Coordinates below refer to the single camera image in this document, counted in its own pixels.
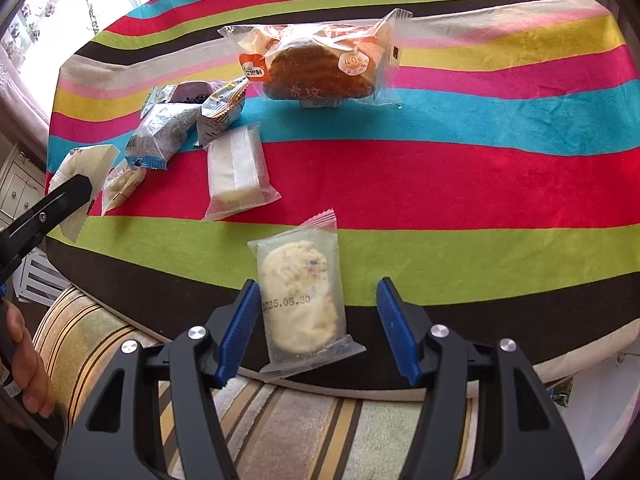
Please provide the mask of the person's left hand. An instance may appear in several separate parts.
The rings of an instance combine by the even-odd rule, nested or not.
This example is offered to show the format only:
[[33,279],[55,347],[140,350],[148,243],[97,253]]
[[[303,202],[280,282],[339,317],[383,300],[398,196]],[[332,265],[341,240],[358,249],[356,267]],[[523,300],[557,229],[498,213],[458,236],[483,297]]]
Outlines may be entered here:
[[43,360],[32,344],[22,312],[6,300],[2,307],[6,315],[6,329],[15,344],[11,370],[23,391],[24,407],[29,413],[49,418],[55,408],[55,398]]

